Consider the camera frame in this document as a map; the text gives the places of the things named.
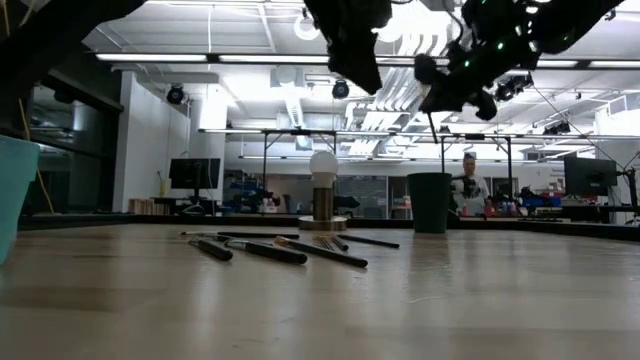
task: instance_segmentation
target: person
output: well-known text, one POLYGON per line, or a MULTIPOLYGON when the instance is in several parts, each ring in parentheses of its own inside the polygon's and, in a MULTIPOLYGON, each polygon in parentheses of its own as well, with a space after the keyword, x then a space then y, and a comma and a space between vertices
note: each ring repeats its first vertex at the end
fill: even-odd
POLYGON ((458 205, 458 213, 463 213, 467 208, 467 215, 477 216, 485 213, 485 206, 491 206, 489 200, 489 188, 484 178, 477 176, 476 159, 471 154, 464 155, 462 163, 464 174, 451 179, 453 200, 458 205))

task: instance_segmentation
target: lamp base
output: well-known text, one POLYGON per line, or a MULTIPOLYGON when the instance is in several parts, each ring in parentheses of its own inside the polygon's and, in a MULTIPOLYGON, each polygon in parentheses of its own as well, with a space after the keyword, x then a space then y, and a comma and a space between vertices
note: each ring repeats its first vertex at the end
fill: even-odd
POLYGON ((304 216, 298 220, 300 230, 310 231, 344 231, 347 230, 347 218, 334 216, 331 220, 314 220, 313 216, 304 216))

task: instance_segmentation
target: teal cup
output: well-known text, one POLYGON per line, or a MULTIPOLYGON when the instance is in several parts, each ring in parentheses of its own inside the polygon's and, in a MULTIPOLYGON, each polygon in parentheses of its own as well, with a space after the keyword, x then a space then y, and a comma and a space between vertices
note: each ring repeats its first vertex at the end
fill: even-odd
POLYGON ((16 238, 18 218, 38 168, 38 145, 0 135, 0 265, 16 238))

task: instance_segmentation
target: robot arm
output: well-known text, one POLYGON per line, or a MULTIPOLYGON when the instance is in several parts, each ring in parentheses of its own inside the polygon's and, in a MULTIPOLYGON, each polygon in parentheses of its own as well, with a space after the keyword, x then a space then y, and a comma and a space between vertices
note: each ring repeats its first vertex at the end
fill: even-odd
MULTIPOLYGON (((421 111, 462 111, 469 103, 478 107, 478 117, 491 120, 497 109, 485 87, 515 67, 535 70, 543 53, 567 50, 622 1, 467 0, 462 17, 473 34, 471 46, 450 43, 445 72, 429 56, 416 57, 416 79, 431 86, 421 111)), ((327 40, 329 69, 374 94, 382 83, 375 64, 377 38, 371 29, 388 22, 392 0, 305 3, 327 40)))
POLYGON ((15 104, 96 26, 146 0, 53 0, 0 44, 0 106, 15 104))

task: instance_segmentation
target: computer monitor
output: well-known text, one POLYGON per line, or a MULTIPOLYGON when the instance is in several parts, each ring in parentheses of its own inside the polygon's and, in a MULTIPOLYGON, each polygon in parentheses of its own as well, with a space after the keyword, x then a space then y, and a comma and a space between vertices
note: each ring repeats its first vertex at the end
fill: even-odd
POLYGON ((172 189, 217 189, 220 159, 172 159, 169 178, 172 189))
POLYGON ((564 158, 566 195, 609 195, 609 187, 618 185, 616 163, 611 160, 564 158))

